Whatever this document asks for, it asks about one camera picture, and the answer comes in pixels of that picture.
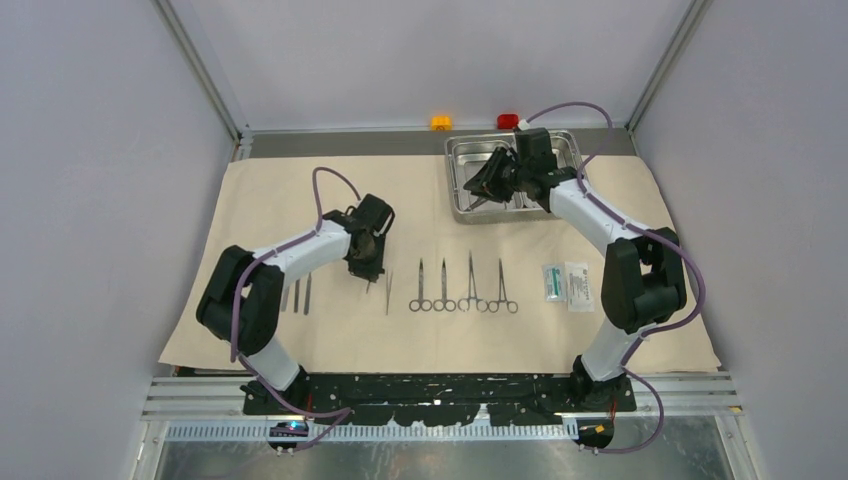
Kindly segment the steel hemostat clamp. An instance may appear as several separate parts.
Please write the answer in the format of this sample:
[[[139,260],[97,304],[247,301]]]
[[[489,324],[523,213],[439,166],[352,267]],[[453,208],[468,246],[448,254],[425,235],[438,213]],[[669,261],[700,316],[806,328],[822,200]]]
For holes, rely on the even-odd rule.
[[[498,293],[497,298],[495,300],[490,300],[487,302],[488,311],[490,313],[497,313],[501,310],[505,310],[510,314],[516,314],[519,310],[518,303],[514,300],[511,300],[508,297],[505,275],[504,275],[504,267],[503,261],[501,259],[498,260]]]

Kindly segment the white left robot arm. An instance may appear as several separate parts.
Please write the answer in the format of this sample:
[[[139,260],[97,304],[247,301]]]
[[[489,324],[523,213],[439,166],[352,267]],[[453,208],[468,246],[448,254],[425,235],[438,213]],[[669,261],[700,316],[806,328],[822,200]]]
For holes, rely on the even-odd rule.
[[[386,236],[394,219],[388,203],[368,194],[345,211],[324,214],[318,230],[301,239],[257,252],[232,245],[219,256],[195,317],[229,343],[280,412],[298,412],[308,395],[306,370],[276,336],[285,289],[336,261],[346,262],[352,276],[376,281],[384,272]]]

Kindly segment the curved steel scissors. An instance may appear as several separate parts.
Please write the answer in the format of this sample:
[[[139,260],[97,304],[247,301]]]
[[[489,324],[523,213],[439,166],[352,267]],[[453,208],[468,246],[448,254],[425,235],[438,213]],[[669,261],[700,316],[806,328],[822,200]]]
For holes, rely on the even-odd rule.
[[[417,273],[416,296],[409,301],[408,308],[411,312],[429,312],[433,309],[433,303],[425,296],[425,274],[423,260],[419,260]]]

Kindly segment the straight steel scissors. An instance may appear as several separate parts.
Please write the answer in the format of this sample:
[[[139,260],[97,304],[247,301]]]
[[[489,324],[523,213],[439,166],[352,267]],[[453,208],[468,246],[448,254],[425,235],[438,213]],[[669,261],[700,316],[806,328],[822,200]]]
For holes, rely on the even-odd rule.
[[[433,310],[436,312],[454,312],[457,303],[448,295],[448,272],[446,261],[442,260],[440,268],[440,295],[433,301]]]

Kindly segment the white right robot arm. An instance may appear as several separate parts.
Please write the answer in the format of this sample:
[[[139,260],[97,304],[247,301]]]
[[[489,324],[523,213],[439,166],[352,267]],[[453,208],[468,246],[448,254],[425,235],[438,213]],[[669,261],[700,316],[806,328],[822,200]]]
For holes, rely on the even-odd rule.
[[[606,205],[581,168],[559,165],[546,129],[517,129],[514,137],[514,146],[495,148],[463,188],[478,200],[497,203],[522,193],[603,255],[605,320],[569,375],[571,402],[596,410],[621,388],[625,366],[649,332],[687,303],[679,239],[670,228],[629,222]]]

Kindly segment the steel scalpel handle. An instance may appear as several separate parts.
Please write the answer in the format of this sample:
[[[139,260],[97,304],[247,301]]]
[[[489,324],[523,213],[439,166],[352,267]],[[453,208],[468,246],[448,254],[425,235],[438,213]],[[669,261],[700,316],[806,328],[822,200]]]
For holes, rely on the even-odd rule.
[[[310,312],[311,289],[312,289],[312,274],[309,273],[307,275],[305,294],[304,294],[304,307],[303,307],[303,314],[304,315],[309,315],[309,312]]]
[[[290,286],[286,286],[282,290],[281,302],[280,302],[280,307],[279,307],[280,312],[285,312],[287,310],[289,295],[290,295]]]
[[[299,300],[300,286],[301,286],[301,282],[298,279],[294,284],[294,290],[293,290],[293,292],[294,292],[293,293],[293,312],[294,313],[298,313],[299,309],[300,309],[300,300]]]

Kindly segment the green white sterile packet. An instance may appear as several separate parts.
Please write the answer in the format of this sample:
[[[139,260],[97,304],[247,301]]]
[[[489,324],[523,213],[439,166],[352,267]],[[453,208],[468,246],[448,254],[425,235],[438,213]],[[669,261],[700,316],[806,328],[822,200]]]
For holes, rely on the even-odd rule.
[[[542,267],[545,300],[547,302],[566,302],[568,299],[565,265],[548,264]]]

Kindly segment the cream cloth wrap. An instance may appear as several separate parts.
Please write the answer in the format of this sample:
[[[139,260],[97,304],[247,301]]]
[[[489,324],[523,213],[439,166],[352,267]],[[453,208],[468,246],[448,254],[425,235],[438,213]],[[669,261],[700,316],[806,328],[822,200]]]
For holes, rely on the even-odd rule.
[[[200,297],[222,251],[283,243],[312,228],[319,211],[343,210],[358,196],[385,200],[396,218],[387,236],[386,272],[393,272],[389,315],[385,276],[371,285],[342,261],[312,275],[309,315],[287,309],[277,336],[310,372],[325,373],[566,373],[598,332],[600,308],[571,312],[547,302],[542,267],[587,263],[593,293],[601,287],[603,259],[560,219],[462,225],[450,211],[442,156],[255,158],[230,164],[224,174],[204,253],[184,311],[160,361],[202,369],[231,367],[230,348],[201,326]],[[473,253],[478,295],[495,300],[503,261],[510,314],[411,312],[419,260],[425,296],[440,295],[446,261],[448,295],[467,293]]]

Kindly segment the steel forceps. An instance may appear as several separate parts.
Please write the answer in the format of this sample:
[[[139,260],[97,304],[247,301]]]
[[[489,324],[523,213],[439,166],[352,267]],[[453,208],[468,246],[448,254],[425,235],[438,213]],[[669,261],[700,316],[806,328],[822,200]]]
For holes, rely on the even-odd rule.
[[[490,200],[487,198],[478,197],[465,208],[465,212],[472,212],[486,203],[490,203]]]

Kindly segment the long steel needle holder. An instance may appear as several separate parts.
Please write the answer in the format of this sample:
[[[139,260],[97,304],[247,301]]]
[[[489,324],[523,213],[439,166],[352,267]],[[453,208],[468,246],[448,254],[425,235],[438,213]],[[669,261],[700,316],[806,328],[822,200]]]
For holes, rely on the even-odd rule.
[[[468,253],[467,293],[457,300],[457,308],[462,312],[469,312],[472,309],[479,313],[489,311],[488,302],[478,295],[472,252]]]

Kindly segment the steel mesh instrument tray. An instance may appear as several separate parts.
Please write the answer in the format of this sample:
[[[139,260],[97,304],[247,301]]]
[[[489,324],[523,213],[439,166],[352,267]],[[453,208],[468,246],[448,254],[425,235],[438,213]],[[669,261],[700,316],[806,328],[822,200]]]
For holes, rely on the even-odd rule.
[[[567,130],[550,130],[549,133],[558,167],[579,167],[582,158],[574,136]],[[458,223],[483,225],[551,218],[523,192],[514,193],[507,203],[490,201],[472,212],[465,212],[465,208],[477,197],[463,189],[464,183],[482,169],[497,147],[515,146],[514,132],[457,136],[446,141],[448,195],[452,215]]]

